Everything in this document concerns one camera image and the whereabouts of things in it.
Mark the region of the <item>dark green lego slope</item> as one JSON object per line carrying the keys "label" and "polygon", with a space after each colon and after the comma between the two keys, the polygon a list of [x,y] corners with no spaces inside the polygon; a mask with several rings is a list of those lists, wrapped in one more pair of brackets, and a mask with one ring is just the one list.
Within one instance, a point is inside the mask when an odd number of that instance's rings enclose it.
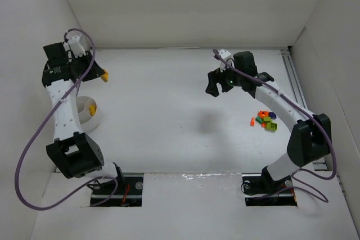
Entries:
{"label": "dark green lego slope", "polygon": [[257,116],[255,118],[255,121],[257,121],[258,123],[262,124],[264,122],[264,120],[260,117],[260,116]]}

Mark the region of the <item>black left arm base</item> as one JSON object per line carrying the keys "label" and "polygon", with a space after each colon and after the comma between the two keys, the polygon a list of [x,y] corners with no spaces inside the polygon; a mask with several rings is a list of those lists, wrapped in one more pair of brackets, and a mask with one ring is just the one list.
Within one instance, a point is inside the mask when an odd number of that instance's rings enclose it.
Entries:
{"label": "black left arm base", "polygon": [[[141,207],[143,174],[125,174],[124,183],[119,183],[115,193],[98,207]],[[92,191],[90,205],[94,206],[107,199],[113,192],[115,183],[110,179],[97,180],[88,185]]]}

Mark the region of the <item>yellow curved lego brick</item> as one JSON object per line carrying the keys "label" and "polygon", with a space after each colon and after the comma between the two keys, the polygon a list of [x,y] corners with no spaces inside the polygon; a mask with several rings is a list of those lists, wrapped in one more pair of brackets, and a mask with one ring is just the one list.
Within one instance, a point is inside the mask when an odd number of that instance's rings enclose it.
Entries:
{"label": "yellow curved lego brick", "polygon": [[109,81],[109,73],[105,69],[103,69],[103,74],[101,75],[101,79],[105,83],[107,83]]}

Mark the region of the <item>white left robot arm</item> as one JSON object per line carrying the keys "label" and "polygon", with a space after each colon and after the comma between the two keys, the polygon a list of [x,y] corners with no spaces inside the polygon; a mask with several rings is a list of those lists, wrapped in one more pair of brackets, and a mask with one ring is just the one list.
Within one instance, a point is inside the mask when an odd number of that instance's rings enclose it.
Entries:
{"label": "white left robot arm", "polygon": [[44,46],[48,58],[43,70],[42,84],[46,88],[54,112],[53,143],[47,145],[49,158],[63,175],[81,178],[100,171],[105,164],[99,145],[81,125],[77,108],[76,81],[106,78],[106,71],[92,61],[90,46],[80,36],[67,42]]}

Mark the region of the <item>yellow long lego brick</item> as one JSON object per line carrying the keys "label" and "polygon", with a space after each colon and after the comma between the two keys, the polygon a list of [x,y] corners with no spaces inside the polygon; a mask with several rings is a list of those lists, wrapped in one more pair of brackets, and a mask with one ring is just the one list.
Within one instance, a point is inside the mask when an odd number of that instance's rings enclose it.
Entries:
{"label": "yellow long lego brick", "polygon": [[96,105],[90,105],[88,109],[89,109],[89,114],[91,116],[94,116],[96,114],[96,110],[97,110]]}

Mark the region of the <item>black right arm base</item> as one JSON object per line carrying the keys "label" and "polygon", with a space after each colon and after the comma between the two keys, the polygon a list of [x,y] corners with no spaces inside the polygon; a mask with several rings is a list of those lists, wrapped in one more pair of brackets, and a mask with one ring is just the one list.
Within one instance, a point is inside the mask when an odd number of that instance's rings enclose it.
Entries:
{"label": "black right arm base", "polygon": [[290,176],[266,184],[261,174],[242,174],[240,188],[248,207],[298,205]]}

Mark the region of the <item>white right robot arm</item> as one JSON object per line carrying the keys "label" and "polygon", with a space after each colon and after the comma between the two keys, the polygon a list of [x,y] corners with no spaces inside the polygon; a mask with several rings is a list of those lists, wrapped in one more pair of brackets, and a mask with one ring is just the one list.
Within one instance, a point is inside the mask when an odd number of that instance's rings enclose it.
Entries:
{"label": "white right robot arm", "polygon": [[258,71],[251,52],[232,54],[215,49],[213,53],[220,66],[208,73],[206,93],[217,97],[220,92],[240,87],[274,112],[291,133],[286,152],[265,166],[259,179],[250,184],[252,193],[276,193],[277,187],[293,173],[305,171],[305,166],[313,161],[335,154],[330,118],[316,115],[293,101],[272,76]]}

